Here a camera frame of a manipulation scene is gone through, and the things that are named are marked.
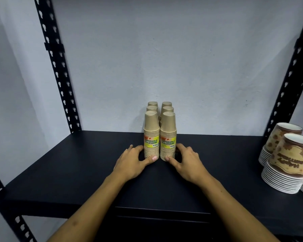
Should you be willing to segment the person's left hand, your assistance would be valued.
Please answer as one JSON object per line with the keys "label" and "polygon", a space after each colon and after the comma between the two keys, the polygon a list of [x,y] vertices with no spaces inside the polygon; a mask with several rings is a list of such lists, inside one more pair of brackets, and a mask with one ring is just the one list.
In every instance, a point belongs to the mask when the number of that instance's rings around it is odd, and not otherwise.
{"label": "person's left hand", "polygon": [[118,158],[112,173],[124,182],[136,178],[145,169],[145,167],[141,167],[141,161],[139,160],[139,154],[143,150],[144,146],[142,145],[133,147],[129,153],[126,149]]}

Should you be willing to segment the person's right hand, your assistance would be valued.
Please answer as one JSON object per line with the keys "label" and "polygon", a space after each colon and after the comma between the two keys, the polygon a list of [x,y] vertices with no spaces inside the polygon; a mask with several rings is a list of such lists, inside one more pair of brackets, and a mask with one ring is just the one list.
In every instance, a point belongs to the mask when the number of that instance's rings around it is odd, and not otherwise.
{"label": "person's right hand", "polygon": [[182,155],[181,169],[176,171],[188,182],[200,188],[208,187],[214,179],[202,164],[198,153],[190,154],[183,144],[177,144],[177,149]]}

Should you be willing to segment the yellow-labelled brown cup stack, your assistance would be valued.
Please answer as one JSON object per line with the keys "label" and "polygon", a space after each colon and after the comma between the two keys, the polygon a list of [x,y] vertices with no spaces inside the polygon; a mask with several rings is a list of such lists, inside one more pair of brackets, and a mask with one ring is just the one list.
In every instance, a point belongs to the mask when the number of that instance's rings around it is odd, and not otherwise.
{"label": "yellow-labelled brown cup stack", "polygon": [[146,111],[144,121],[144,157],[160,155],[160,126],[156,111]]}
{"label": "yellow-labelled brown cup stack", "polygon": [[164,112],[160,127],[160,157],[175,157],[177,143],[176,117],[174,112]]}

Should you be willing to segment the person's left forearm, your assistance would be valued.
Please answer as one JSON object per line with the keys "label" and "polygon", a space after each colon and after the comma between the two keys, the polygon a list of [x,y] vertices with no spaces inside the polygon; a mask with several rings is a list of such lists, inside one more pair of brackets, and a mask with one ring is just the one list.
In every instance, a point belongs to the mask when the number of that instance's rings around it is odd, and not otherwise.
{"label": "person's left forearm", "polygon": [[112,172],[47,242],[93,242],[109,207],[125,182],[122,174]]}

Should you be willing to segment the person's right forearm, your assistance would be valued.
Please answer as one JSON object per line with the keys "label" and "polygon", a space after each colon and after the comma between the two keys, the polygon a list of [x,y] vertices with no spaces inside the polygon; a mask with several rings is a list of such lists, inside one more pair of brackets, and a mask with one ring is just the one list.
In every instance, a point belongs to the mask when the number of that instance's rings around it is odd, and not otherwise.
{"label": "person's right forearm", "polygon": [[201,179],[197,186],[214,207],[234,242],[280,242],[212,176]]}

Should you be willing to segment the cluster of brown paper cups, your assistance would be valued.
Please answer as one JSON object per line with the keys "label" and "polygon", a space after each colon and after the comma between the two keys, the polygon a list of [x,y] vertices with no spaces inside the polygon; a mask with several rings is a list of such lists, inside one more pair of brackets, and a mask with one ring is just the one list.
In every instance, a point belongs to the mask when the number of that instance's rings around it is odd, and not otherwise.
{"label": "cluster of brown paper cups", "polygon": [[171,102],[163,102],[160,109],[158,107],[158,102],[149,101],[146,107],[146,111],[155,111],[158,114],[158,121],[161,122],[164,112],[174,112],[174,108]]}

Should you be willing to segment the black metal shelf board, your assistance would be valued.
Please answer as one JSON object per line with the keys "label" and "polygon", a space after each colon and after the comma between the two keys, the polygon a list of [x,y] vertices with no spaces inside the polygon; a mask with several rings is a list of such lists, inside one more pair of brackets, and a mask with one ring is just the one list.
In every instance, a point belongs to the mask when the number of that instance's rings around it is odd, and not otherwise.
{"label": "black metal shelf board", "polygon": [[[208,172],[276,235],[303,236],[303,193],[268,186],[258,162],[260,136],[179,134]],[[66,137],[6,186],[3,203],[28,216],[70,217],[102,184],[121,153],[143,143],[142,133],[81,131]],[[200,189],[162,160],[129,181],[102,226],[102,241],[225,241],[212,206]]]}

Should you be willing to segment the brown printed paper bowl stack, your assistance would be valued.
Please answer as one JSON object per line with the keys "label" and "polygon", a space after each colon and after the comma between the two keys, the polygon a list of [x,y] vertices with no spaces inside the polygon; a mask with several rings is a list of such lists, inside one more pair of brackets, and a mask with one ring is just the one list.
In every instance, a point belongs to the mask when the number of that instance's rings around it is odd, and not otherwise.
{"label": "brown printed paper bowl stack", "polygon": [[271,134],[268,137],[267,142],[263,145],[259,155],[259,163],[264,167],[266,162],[270,159],[273,151],[276,149],[278,143],[282,140],[284,134],[302,134],[303,128],[291,123],[280,122],[277,123]]}
{"label": "brown printed paper bowl stack", "polygon": [[303,185],[303,135],[284,134],[266,162],[261,177],[275,190],[298,193]]}

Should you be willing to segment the black perforated shelf upright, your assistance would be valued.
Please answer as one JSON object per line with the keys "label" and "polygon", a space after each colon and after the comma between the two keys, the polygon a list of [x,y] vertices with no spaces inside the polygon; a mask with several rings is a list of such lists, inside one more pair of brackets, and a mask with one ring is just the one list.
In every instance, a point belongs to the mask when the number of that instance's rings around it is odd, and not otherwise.
{"label": "black perforated shelf upright", "polygon": [[263,140],[266,141],[279,122],[290,122],[303,92],[303,28],[294,45],[294,52],[287,68],[279,94],[268,120]]}
{"label": "black perforated shelf upright", "polygon": [[5,187],[0,180],[0,214],[8,223],[20,242],[37,242],[27,223],[20,213],[13,211],[4,203]]}
{"label": "black perforated shelf upright", "polygon": [[49,53],[69,131],[73,134],[81,131],[82,128],[53,2],[52,0],[34,1],[44,35],[45,49]]}

